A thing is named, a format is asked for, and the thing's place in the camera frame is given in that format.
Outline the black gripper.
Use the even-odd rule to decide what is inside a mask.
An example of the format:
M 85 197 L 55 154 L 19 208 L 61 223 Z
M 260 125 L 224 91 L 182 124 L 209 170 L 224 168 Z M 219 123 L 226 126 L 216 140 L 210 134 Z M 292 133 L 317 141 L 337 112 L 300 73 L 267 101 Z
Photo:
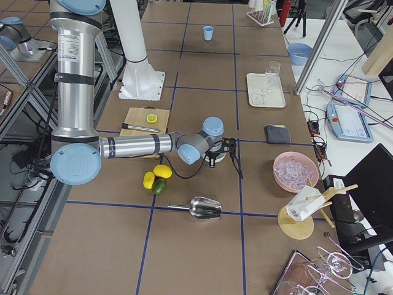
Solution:
M 210 167 L 216 166 L 216 157 L 220 153 L 226 153 L 226 155 L 228 154 L 230 156 L 233 167 L 235 168 L 238 176 L 243 179 L 241 163 L 236 156 L 236 140 L 234 138 L 222 138 L 213 145 L 213 147 L 207 152 L 207 156 L 210 159 Z

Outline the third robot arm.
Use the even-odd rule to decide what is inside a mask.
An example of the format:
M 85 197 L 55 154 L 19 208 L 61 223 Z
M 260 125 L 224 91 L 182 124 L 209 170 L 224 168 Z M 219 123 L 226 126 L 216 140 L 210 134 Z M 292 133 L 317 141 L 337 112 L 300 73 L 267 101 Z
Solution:
M 1 19 L 1 45 L 15 61 L 38 62 L 46 51 L 53 50 L 49 41 L 33 38 L 18 17 Z

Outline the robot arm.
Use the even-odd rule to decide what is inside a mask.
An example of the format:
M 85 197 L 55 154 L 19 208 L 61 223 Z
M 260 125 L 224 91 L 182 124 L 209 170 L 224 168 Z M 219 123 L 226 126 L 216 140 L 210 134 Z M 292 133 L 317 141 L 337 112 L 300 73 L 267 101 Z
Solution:
M 229 154 L 240 169 L 236 141 L 224 137 L 224 123 L 208 117 L 193 136 L 180 132 L 102 138 L 93 126 L 95 41 L 102 31 L 104 1 L 51 1 L 50 21 L 58 35 L 58 125 L 51 134 L 51 171 L 76 186 L 93 180 L 103 159 L 141 157 L 176 151 L 186 164 Z M 165 74 L 148 61 L 138 6 L 111 1 L 126 66 L 121 98 L 157 101 Z

